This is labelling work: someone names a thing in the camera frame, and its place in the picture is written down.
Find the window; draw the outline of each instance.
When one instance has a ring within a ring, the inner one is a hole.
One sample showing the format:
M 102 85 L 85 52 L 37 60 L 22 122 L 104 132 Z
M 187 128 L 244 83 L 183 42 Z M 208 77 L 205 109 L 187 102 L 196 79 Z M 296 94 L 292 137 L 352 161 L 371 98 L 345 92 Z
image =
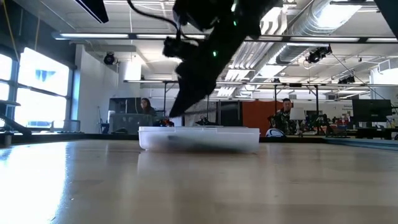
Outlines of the window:
M 28 128 L 49 128 L 52 121 L 65 119 L 67 100 L 25 88 L 18 88 L 15 121 Z
M 9 85 L 0 83 L 0 100 L 8 100 Z M 0 127 L 4 127 L 4 121 L 0 120 Z
M 69 68 L 29 48 L 21 54 L 18 83 L 66 96 Z
M 3 80 L 9 80 L 11 78 L 11 68 L 12 68 L 12 59 L 0 55 L 0 78 Z

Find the woman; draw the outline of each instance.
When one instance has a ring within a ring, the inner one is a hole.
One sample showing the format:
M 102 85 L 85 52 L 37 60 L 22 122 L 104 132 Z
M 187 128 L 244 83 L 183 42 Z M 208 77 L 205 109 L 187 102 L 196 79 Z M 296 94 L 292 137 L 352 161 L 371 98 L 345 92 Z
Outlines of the woman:
M 142 108 L 143 114 L 156 116 L 155 109 L 153 107 L 151 107 L 150 101 L 148 100 L 148 98 L 143 98 L 141 100 L 141 108 Z

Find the white plastic container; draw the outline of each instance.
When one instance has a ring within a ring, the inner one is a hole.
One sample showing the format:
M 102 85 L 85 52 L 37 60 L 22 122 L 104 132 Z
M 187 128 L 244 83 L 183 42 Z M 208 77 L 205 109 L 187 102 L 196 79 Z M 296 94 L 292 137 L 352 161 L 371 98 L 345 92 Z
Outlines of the white plastic container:
M 145 150 L 232 150 L 259 149 L 258 128 L 232 127 L 139 127 L 139 145 Z

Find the black cabinet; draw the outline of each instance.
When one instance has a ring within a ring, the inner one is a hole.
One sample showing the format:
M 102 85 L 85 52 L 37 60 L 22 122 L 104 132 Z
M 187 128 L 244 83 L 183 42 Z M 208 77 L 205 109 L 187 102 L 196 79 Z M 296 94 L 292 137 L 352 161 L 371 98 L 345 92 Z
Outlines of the black cabinet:
M 235 109 L 223 110 L 226 105 L 236 105 Z M 219 101 L 217 103 L 216 123 L 227 127 L 243 126 L 243 104 L 240 101 Z

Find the orange wall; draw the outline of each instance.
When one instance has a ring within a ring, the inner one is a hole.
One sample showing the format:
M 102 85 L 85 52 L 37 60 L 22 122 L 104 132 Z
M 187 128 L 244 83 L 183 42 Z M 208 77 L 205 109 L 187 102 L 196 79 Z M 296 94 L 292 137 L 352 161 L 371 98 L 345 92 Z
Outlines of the orange wall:
M 283 107 L 282 102 L 277 102 L 277 109 Z M 243 102 L 243 126 L 259 128 L 261 136 L 265 136 L 269 129 L 268 117 L 275 115 L 275 101 Z

